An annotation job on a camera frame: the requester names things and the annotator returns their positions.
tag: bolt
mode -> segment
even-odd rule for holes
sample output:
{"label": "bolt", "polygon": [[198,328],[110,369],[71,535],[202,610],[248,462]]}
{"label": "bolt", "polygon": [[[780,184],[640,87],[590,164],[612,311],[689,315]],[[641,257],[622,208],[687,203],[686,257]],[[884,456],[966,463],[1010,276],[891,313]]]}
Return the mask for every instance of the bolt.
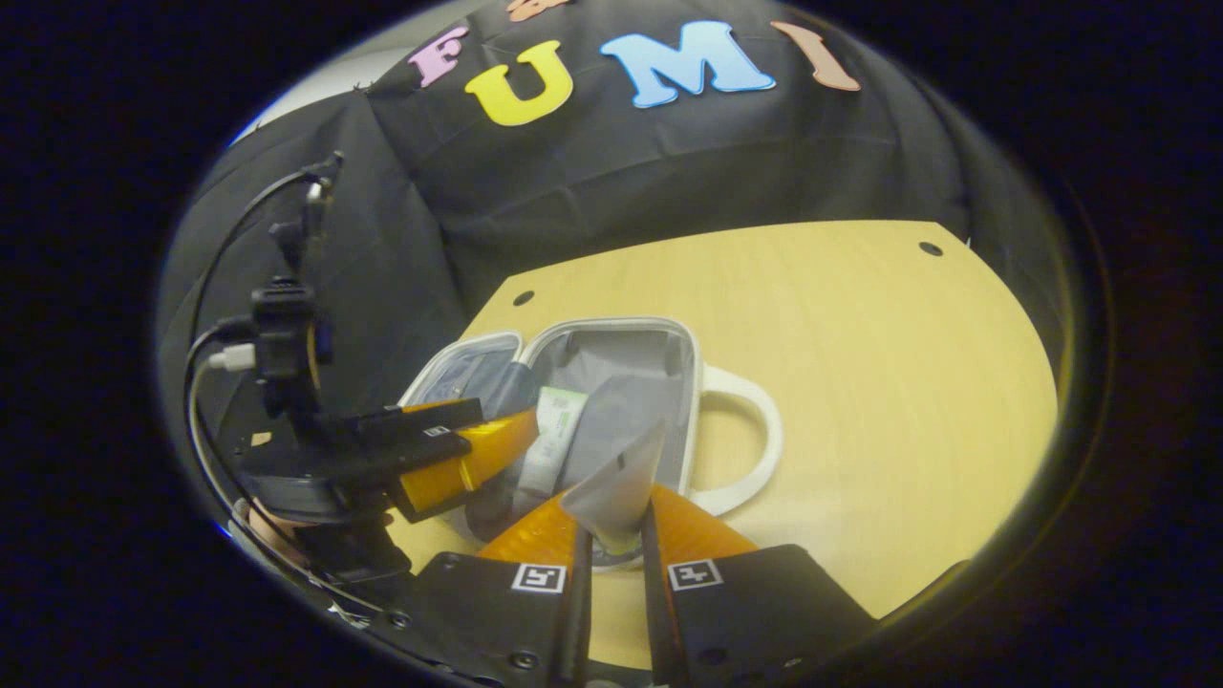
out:
{"label": "bolt", "polygon": [[532,655],[531,653],[514,653],[510,655],[510,664],[531,671],[532,668],[539,666],[539,657]]}

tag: white toiletry bag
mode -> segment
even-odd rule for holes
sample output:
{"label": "white toiletry bag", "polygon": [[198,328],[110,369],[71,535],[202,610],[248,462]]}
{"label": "white toiletry bag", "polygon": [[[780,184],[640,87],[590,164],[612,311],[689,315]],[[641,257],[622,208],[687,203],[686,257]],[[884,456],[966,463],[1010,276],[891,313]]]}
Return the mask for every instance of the white toiletry bag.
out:
{"label": "white toiletry bag", "polygon": [[[486,483],[471,503],[443,516],[451,527],[478,543],[492,540],[542,500],[580,483],[658,419],[664,420],[665,434],[654,480],[714,516],[758,492],[781,456],[781,417],[768,393],[753,382],[706,364],[692,331],[662,317],[572,319],[545,329],[526,343],[521,334],[511,330],[456,341],[424,367],[399,406],[476,397],[486,418],[495,418],[517,411],[512,408],[516,403],[521,408],[522,400],[539,397],[543,429],[545,403],[541,389],[563,390],[566,397],[578,400],[585,396],[583,406],[577,409],[580,417],[574,422],[576,428],[570,430],[555,461],[536,466],[541,462],[533,457],[534,463],[525,467],[533,447],[500,477]],[[692,491],[689,479],[697,412],[702,396],[708,393],[739,397],[756,407],[767,436],[759,461],[742,479],[715,490]],[[519,485],[525,473],[534,486],[548,485],[549,494],[537,499],[531,499],[536,492],[526,495]],[[614,557],[598,547],[594,555],[594,565],[600,568],[637,558],[636,555]]]}

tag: wooden table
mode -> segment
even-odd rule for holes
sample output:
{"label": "wooden table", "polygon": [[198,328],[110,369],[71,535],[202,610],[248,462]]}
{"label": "wooden table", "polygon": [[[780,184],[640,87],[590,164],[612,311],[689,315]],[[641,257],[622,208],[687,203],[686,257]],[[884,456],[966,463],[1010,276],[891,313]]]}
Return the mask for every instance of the wooden table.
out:
{"label": "wooden table", "polygon": [[[759,226],[588,255],[506,279],[465,335],[530,341],[564,319],[637,314],[687,324],[707,363],[757,382],[781,412],[777,473],[725,523],[762,547],[801,545],[874,617],[982,547],[1053,436],[1036,330],[933,222]],[[747,408],[706,397],[692,488],[742,477],[762,445]],[[417,566],[476,550],[438,519],[394,516],[391,538]],[[649,667],[643,590],[640,571],[596,576],[592,659]]]}

